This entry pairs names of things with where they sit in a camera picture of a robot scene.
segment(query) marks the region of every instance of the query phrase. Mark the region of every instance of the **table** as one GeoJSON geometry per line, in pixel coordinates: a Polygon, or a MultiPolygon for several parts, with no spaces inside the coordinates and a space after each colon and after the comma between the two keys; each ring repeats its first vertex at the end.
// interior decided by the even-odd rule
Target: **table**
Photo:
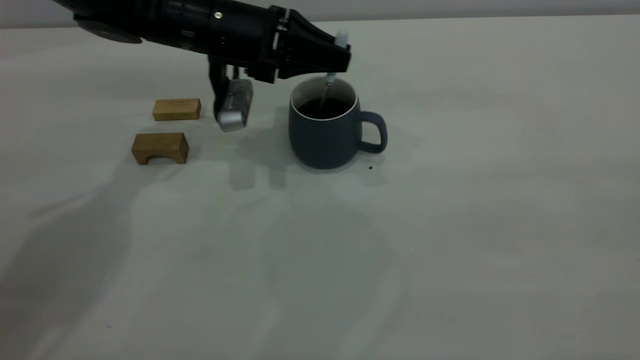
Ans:
{"type": "Polygon", "coordinates": [[[0,31],[0,358],[640,357],[640,16],[318,25],[389,131],[328,172],[287,141],[304,76],[225,134],[205,56],[0,31]],[[149,132],[187,164],[137,165],[149,132]]]}

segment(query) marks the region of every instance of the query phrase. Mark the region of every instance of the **gray mug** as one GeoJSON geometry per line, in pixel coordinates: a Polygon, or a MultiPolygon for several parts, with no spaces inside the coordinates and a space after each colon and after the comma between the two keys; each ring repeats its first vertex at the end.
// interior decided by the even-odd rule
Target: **gray mug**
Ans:
{"type": "Polygon", "coordinates": [[[360,111],[358,94],[346,81],[336,79],[326,96],[327,102],[340,102],[344,111],[329,119],[304,111],[309,104],[319,103],[325,88],[326,78],[319,76],[303,81],[291,93],[289,141],[300,161],[313,168],[330,169],[349,162],[358,150],[374,154],[383,152],[387,147],[384,119],[376,113],[360,111]],[[378,128],[380,144],[362,141],[362,122],[370,122],[378,128]]]}

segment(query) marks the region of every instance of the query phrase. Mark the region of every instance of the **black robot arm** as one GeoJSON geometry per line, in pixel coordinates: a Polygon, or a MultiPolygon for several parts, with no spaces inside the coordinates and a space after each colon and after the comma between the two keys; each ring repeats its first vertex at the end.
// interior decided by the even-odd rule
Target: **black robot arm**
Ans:
{"type": "Polygon", "coordinates": [[[81,28],[137,44],[142,38],[208,55],[216,118],[227,91],[226,65],[268,83],[312,72],[345,72],[350,47],[295,10],[231,0],[55,0],[81,28]]]}

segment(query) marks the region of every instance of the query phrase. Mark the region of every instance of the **wooden block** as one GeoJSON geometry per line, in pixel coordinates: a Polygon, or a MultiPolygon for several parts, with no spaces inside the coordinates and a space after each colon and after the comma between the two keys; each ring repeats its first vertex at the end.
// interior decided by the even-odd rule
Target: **wooden block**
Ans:
{"type": "Polygon", "coordinates": [[[197,120],[200,118],[200,99],[169,99],[156,100],[154,119],[167,120],[197,120]]]}
{"type": "Polygon", "coordinates": [[[189,144],[183,133],[137,134],[131,152],[140,165],[149,163],[150,158],[171,158],[184,164],[189,144]]]}

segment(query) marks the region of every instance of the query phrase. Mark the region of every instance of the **coffee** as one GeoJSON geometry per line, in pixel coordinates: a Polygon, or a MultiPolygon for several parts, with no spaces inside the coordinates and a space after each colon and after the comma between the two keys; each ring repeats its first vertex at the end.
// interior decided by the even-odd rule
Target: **coffee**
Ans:
{"type": "Polygon", "coordinates": [[[298,111],[312,119],[332,119],[347,113],[352,107],[352,104],[337,99],[327,99],[324,104],[321,103],[322,99],[311,100],[300,106],[298,111]]]}

